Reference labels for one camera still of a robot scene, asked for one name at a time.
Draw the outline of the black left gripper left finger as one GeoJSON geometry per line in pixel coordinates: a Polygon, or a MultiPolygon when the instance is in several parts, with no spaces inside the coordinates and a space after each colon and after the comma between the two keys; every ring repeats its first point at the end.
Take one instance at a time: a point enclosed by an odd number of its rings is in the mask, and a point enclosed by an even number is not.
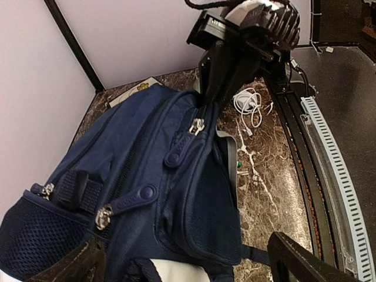
{"type": "Polygon", "coordinates": [[[29,281],[104,281],[106,253],[101,241],[91,237],[52,267],[29,281]]]}

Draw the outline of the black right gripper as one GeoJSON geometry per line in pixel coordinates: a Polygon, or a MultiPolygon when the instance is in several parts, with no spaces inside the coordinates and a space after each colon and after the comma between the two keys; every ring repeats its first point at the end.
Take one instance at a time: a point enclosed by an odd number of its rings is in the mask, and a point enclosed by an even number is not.
{"type": "Polygon", "coordinates": [[[225,8],[217,14],[205,9],[187,43],[205,51],[199,64],[203,104],[225,106],[253,82],[263,62],[296,47],[297,10],[225,8]]]}

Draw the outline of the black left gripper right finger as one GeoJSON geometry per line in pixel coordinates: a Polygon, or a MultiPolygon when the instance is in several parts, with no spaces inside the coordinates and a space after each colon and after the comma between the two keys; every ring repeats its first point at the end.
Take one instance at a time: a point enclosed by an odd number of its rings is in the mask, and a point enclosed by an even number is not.
{"type": "Polygon", "coordinates": [[[282,232],[274,232],[267,245],[274,281],[357,281],[320,260],[282,232]]]}

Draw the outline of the black front table rail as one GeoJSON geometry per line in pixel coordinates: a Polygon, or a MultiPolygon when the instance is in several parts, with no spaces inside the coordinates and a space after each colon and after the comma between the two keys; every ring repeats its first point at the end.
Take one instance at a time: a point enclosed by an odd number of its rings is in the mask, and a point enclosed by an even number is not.
{"type": "Polygon", "coordinates": [[[299,103],[299,96],[284,82],[278,83],[270,75],[265,76],[264,81],[281,120],[296,167],[307,211],[313,253],[322,261],[337,267],[335,233],[328,218],[329,209],[324,186],[319,178],[311,146],[308,144],[308,134],[301,120],[303,108],[299,103]]]}

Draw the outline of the pale green ceramic bowl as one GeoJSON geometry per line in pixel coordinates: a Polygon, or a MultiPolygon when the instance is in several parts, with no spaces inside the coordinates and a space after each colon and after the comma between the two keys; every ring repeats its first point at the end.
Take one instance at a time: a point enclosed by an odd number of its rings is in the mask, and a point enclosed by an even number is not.
{"type": "Polygon", "coordinates": [[[195,82],[193,84],[193,89],[196,92],[201,93],[201,90],[200,90],[200,74],[199,74],[199,70],[198,69],[195,70],[194,75],[195,75],[196,80],[195,80],[195,82]]]}

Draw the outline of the navy blue student backpack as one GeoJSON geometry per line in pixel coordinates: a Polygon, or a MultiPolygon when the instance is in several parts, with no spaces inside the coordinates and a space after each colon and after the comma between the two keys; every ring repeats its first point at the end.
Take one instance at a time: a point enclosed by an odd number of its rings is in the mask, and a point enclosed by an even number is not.
{"type": "Polygon", "coordinates": [[[104,281],[233,281],[244,258],[269,265],[241,241],[237,146],[218,117],[161,85],[108,110],[5,214],[1,271],[28,281],[91,237],[104,281]]]}

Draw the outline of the floral square ceramic plate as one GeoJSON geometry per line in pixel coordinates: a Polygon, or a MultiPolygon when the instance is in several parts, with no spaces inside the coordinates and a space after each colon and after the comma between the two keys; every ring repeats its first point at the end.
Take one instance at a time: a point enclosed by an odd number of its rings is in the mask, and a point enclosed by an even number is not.
{"type": "Polygon", "coordinates": [[[108,103],[108,106],[110,108],[113,108],[115,107],[116,105],[122,103],[124,100],[128,99],[130,96],[134,95],[135,93],[138,93],[142,90],[145,90],[147,88],[150,88],[151,86],[153,85],[162,85],[161,82],[159,82],[156,78],[154,77],[149,77],[143,81],[141,81],[140,83],[138,83],[137,85],[135,85],[134,87],[130,88],[129,90],[123,92],[121,95],[119,95],[118,97],[114,98],[113,100],[111,100],[109,103],[108,103]]]}

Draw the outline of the black right corner frame post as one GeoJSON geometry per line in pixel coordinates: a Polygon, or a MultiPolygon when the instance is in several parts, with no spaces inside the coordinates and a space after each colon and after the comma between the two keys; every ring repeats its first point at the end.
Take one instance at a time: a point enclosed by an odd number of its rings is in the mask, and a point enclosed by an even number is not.
{"type": "Polygon", "coordinates": [[[53,20],[55,21],[61,34],[63,35],[66,43],[70,47],[84,73],[90,80],[92,86],[95,88],[96,93],[103,92],[105,90],[103,83],[100,81],[93,66],[89,62],[89,59],[85,55],[71,28],[69,27],[68,22],[66,21],[64,15],[58,7],[58,4],[54,0],[44,0],[44,3],[51,16],[53,17],[53,20]]]}

